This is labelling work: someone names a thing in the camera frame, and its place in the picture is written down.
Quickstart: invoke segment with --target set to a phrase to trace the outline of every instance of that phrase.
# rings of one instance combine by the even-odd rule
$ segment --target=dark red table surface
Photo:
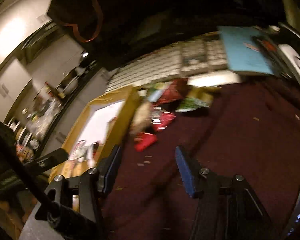
[[[225,85],[208,114],[178,114],[145,151],[127,138],[114,190],[102,206],[110,239],[189,238],[197,200],[186,194],[175,164],[179,144],[219,175],[243,175],[283,229],[300,190],[298,89],[275,78]],[[144,160],[151,164],[137,165]]]

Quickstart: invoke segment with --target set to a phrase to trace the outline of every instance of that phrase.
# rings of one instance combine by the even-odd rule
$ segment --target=metal bolt
[[[96,172],[97,172],[96,168],[91,168],[91,169],[88,170],[88,173],[91,174],[91,175],[95,174]]]
[[[237,181],[243,181],[244,180],[244,177],[242,176],[242,175],[236,175],[235,176],[235,179],[237,180]]]
[[[208,168],[201,168],[200,169],[200,174],[201,175],[207,175],[209,174],[210,170]]]
[[[62,177],[63,177],[62,175],[57,175],[57,176],[54,177],[54,180],[55,181],[60,181],[60,180],[62,180]]]

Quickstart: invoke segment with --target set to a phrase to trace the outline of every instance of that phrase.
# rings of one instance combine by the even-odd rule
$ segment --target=blue book
[[[218,26],[221,32],[228,67],[241,75],[273,74],[267,59],[258,51],[252,36],[259,36],[260,31],[253,27]]]

